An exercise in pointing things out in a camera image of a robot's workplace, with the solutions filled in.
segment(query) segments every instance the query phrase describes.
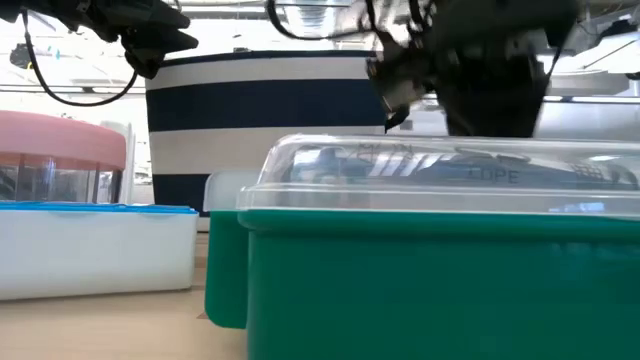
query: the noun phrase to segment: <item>wooden table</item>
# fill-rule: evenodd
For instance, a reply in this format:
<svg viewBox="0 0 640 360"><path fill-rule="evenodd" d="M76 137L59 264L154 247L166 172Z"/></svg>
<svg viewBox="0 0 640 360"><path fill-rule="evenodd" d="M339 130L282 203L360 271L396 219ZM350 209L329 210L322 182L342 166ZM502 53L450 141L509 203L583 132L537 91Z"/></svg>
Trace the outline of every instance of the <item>wooden table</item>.
<svg viewBox="0 0 640 360"><path fill-rule="evenodd" d="M190 291L0 302L0 359L246 360L245 332L203 314L206 236L197 253Z"/></svg>

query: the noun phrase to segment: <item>green plastic container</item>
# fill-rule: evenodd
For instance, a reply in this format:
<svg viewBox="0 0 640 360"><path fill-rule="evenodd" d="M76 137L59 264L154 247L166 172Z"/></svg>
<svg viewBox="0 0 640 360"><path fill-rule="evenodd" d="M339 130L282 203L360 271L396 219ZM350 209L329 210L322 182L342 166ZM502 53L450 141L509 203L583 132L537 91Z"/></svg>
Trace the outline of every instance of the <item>green plastic container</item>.
<svg viewBox="0 0 640 360"><path fill-rule="evenodd" d="M212 305L209 282L207 312L246 324L250 360L636 360L635 164L624 143L287 137L227 214L246 297Z"/></svg>
<svg viewBox="0 0 640 360"><path fill-rule="evenodd" d="M258 170L219 171L207 179L204 210L209 212L209 254L205 312L216 325L244 329L247 323L249 233L238 223L236 196L255 185Z"/></svg>

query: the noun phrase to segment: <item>black wire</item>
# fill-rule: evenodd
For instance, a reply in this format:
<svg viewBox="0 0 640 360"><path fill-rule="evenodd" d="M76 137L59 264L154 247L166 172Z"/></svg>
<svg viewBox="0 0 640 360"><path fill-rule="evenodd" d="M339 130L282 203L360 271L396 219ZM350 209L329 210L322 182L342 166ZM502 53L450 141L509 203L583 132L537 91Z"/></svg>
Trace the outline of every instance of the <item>black wire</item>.
<svg viewBox="0 0 640 360"><path fill-rule="evenodd" d="M133 76L131 77L131 80L124 87L124 89L122 89L122 91L119 94L114 95L109 99L94 102L94 103L79 103L79 102L65 100L59 97L53 91L51 91L51 89L49 88L49 85L47 85L47 82L44 80L44 77L42 76L42 72L40 71L40 66L38 65L38 60L36 59L36 52L33 49L33 42L31 42L31 34L29 34L29 14L27 13L26 10L22 11L22 21L24 22L24 39L25 39L25 42L27 43L27 52L29 53L29 57L31 58L31 65L33 66L33 71L35 72L36 77L38 78L38 82L40 82L40 86L42 86L42 89L44 90L44 92L47 93L47 95L49 95L53 99L65 105L70 105L70 106L79 106L79 107L102 106L102 105L110 104L116 100L119 100L120 98L125 96L127 92L129 92L131 87L133 87L133 84L135 84L136 79L138 78L138 74L134 71Z"/></svg>
<svg viewBox="0 0 640 360"><path fill-rule="evenodd" d="M551 74L553 74L553 69L555 69L558 60L560 60L560 55L562 55L563 49L564 46L558 46L558 49L556 49L556 54L553 55L553 60L551 61L551 69L549 69L549 73L547 74L549 80L551 80Z"/></svg>
<svg viewBox="0 0 640 360"><path fill-rule="evenodd" d="M424 19L420 13L420 4L418 3L418 0L409 0L409 16L414 24L422 26Z"/></svg>
<svg viewBox="0 0 640 360"><path fill-rule="evenodd" d="M371 31L379 33L380 29L378 29L378 25L376 24L376 7L373 4L373 0L365 0L364 3L367 7L367 16L369 17Z"/></svg>
<svg viewBox="0 0 640 360"><path fill-rule="evenodd" d="M370 3L372 4L373 1L372 0L366 0L367 2L367 12L369 12L369 6ZM346 38L346 37L351 37L354 35L361 35L361 34L366 34L369 32L374 32L374 29L376 28L375 25L375 16L373 18L369 19L369 23L371 24L371 26L369 28L365 28L362 25L362 19L360 19L360 25L358 29L355 30L348 30L348 31L344 31L344 32L340 32L340 33L335 33L335 34L331 34L328 36L299 36L296 35L292 32L290 32L289 30L287 30L284 25L282 25L282 22L280 21L280 18L278 17L278 12L276 11L276 0L267 0L265 3L265 10L267 12L267 16L269 17L269 21L271 22L271 25L273 25L274 28L276 28L276 30L278 30L278 32L288 38L291 39L296 39L296 40L307 40L307 41L317 41L317 40L335 40L335 39L341 39L341 38Z"/></svg>

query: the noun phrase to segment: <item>white bin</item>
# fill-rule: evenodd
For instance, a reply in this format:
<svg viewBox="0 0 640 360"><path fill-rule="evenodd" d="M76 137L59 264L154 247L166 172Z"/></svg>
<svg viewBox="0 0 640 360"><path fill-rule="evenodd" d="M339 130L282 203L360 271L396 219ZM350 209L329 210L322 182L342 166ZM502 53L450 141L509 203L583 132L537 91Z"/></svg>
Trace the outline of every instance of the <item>white bin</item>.
<svg viewBox="0 0 640 360"><path fill-rule="evenodd" d="M186 207L0 203L0 300L191 286Z"/></svg>

